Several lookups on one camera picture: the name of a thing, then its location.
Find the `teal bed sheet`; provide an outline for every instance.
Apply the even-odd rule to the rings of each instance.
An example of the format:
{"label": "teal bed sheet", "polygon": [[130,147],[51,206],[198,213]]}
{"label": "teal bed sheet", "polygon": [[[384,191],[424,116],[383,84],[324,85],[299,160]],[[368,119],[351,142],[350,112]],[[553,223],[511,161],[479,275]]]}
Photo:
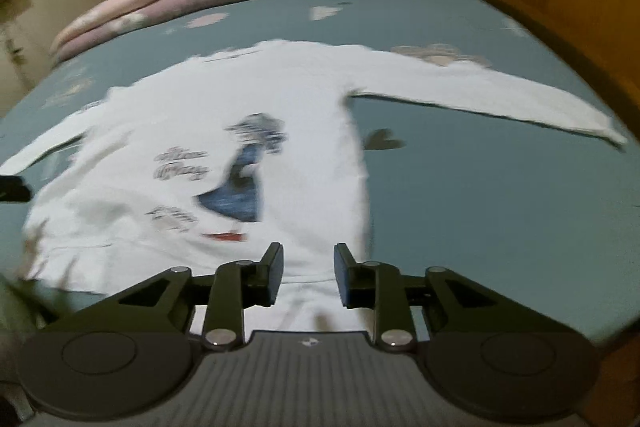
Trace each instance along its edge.
{"label": "teal bed sheet", "polygon": [[[111,86],[269,39],[386,51],[447,44],[612,114],[562,60],[481,0],[251,0],[132,32],[62,64],[0,123],[0,162]],[[630,139],[621,150],[533,124],[390,100],[353,98],[351,111],[367,145],[374,259],[413,275],[447,266],[597,344],[640,317],[640,146],[618,120]],[[32,166],[27,182],[44,186],[72,151]],[[27,211],[0,205],[7,277],[20,263]],[[39,283],[21,288],[61,312],[100,299]]]}

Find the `floor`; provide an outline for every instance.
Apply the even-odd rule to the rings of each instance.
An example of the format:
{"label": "floor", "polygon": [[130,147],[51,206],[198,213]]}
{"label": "floor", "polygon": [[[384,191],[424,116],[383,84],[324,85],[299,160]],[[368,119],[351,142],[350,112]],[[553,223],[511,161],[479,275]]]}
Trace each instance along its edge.
{"label": "floor", "polygon": [[639,333],[605,357],[582,413],[594,427],[630,427],[640,417]]}

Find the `printed girl graphic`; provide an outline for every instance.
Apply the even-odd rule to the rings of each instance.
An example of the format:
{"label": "printed girl graphic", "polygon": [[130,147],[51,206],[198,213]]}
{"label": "printed girl graphic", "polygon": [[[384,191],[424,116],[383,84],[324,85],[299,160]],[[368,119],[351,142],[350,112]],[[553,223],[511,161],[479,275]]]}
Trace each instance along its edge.
{"label": "printed girl graphic", "polygon": [[196,196],[198,204],[207,210],[235,219],[238,224],[231,232],[207,233],[206,237],[218,241],[244,241],[240,223],[259,221],[260,194],[255,177],[262,152],[279,153],[286,135],[281,132],[282,122],[258,113],[245,117],[226,130],[236,133],[242,147],[228,170],[226,181],[218,188]]}

